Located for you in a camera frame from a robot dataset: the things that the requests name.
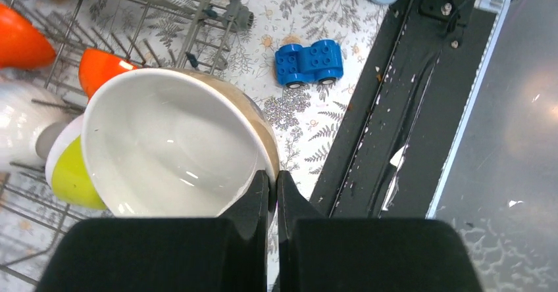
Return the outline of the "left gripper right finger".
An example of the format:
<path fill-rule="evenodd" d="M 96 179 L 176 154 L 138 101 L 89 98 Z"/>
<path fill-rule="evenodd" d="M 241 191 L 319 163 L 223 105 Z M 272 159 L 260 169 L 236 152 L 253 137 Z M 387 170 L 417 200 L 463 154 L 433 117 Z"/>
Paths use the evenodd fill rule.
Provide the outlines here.
<path fill-rule="evenodd" d="M 458 233 L 422 218 L 327 218 L 277 177 L 281 291 L 480 291 Z"/>

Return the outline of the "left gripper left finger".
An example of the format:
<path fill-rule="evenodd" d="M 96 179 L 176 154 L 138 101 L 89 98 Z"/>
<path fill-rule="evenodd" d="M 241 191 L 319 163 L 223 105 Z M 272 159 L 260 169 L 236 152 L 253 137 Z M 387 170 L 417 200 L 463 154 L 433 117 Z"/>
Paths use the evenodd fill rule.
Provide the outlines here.
<path fill-rule="evenodd" d="M 216 218 L 92 218 L 63 237 L 38 291 L 264 291 L 270 180 Z"/>

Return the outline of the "plain beige bowl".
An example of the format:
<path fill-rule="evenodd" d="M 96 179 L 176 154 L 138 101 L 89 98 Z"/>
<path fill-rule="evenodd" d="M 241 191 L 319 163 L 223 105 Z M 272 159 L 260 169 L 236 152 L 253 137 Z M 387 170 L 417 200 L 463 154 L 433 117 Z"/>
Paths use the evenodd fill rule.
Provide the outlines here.
<path fill-rule="evenodd" d="M 81 148 L 101 200 L 120 218 L 213 217 L 257 171 L 275 182 L 276 136 L 235 85 L 177 68 L 141 68 L 89 100 Z"/>

